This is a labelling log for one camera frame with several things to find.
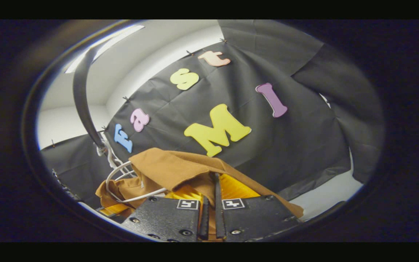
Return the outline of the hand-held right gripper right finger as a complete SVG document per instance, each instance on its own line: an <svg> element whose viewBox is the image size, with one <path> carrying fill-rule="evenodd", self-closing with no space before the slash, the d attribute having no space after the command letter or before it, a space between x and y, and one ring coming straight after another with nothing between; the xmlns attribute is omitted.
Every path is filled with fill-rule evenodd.
<svg viewBox="0 0 419 262"><path fill-rule="evenodd" d="M258 193L228 174L214 174L215 235L223 242L259 242L301 225L274 195Z"/></svg>

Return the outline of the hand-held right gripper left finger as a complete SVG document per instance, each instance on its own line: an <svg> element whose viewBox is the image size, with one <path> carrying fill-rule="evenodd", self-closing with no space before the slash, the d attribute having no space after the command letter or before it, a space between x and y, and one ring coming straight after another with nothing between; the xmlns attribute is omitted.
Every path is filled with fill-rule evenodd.
<svg viewBox="0 0 419 262"><path fill-rule="evenodd" d="M165 197L150 196L122 225L133 232L167 242L208 239L209 200L191 186Z"/></svg>

